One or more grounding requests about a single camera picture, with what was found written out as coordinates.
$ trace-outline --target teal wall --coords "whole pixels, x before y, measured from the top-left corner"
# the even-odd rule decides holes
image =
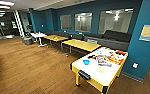
[[[139,41],[144,25],[150,25],[150,0],[143,0],[138,19],[128,48],[129,57],[125,62],[123,71],[144,79],[150,67],[150,42]]]
[[[128,33],[132,34],[136,20],[137,20],[137,16],[139,13],[140,6],[141,6],[141,0],[98,0],[97,2],[88,2],[85,4],[79,4],[75,6],[61,8],[61,9],[56,10],[58,30],[62,31],[60,27],[61,26],[60,15],[72,16],[72,19],[71,19],[72,30],[69,32],[73,33],[75,30],[74,15],[78,13],[83,13],[83,12],[84,13],[92,12],[93,15],[92,15],[92,24],[91,24],[90,33],[97,34],[99,30],[99,21],[100,21],[101,11],[134,8],[130,27],[128,30]]]
[[[46,16],[44,12],[42,11],[36,11],[32,8],[29,9],[32,26],[34,32],[44,32],[47,30],[47,24],[46,24]]]
[[[97,34],[99,29],[99,19],[101,11],[134,8],[128,33],[132,34],[132,39],[128,48],[128,59],[123,67],[123,72],[144,79],[150,67],[150,42],[139,41],[143,25],[150,25],[150,0],[97,0],[61,9],[47,9],[41,12],[31,10],[31,19],[35,31],[41,29],[39,25],[46,21],[45,30],[61,30],[60,15],[71,15],[72,30],[68,33],[78,34],[75,30],[75,14],[82,12],[92,12],[92,25],[90,33]],[[132,67],[133,63],[139,64],[137,69]]]

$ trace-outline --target glass partition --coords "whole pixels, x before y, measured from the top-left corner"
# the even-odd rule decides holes
[[[13,12],[0,11],[0,36],[19,36]]]
[[[132,12],[133,9],[102,11],[98,33],[105,33],[106,30],[127,33]]]
[[[63,30],[71,30],[71,15],[61,15],[61,29]]]
[[[75,31],[90,32],[92,13],[75,14]]]

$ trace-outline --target floor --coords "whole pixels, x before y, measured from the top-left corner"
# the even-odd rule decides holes
[[[37,46],[24,45],[20,37],[0,40],[0,94],[100,94],[83,79],[75,85],[70,64],[82,55]],[[120,75],[108,94],[150,94],[150,69],[144,83]]]

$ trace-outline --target ceiling light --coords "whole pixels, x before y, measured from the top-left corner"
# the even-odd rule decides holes
[[[9,5],[9,6],[14,6],[13,2],[7,2],[7,1],[0,1],[1,5]]]
[[[78,21],[80,21],[80,16],[78,16],[78,19],[77,19]]]
[[[0,12],[6,12],[6,11],[0,11]]]
[[[0,15],[0,17],[3,17],[3,15]]]
[[[0,8],[10,9],[9,6],[0,6]]]
[[[5,13],[0,13],[1,15],[4,15]]]
[[[119,14],[115,15],[115,21],[117,21],[119,19]]]
[[[89,16],[92,16],[92,13]]]
[[[85,15],[85,13],[81,13],[81,15]]]
[[[110,14],[111,14],[111,13],[112,13],[112,11],[106,11],[106,13],[110,13]]]
[[[125,9],[125,11],[133,11],[133,9]]]

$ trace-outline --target baseboard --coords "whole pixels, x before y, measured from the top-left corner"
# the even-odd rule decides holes
[[[121,71],[121,74],[124,75],[124,76],[126,76],[126,77],[128,77],[128,78],[131,78],[131,79],[133,79],[133,80],[135,80],[135,81],[138,81],[138,82],[140,82],[140,83],[143,83],[143,82],[144,82],[144,79],[141,79],[141,78],[139,78],[139,77],[133,76],[133,75],[131,75],[131,74],[129,74],[129,73],[126,73],[126,72]]]

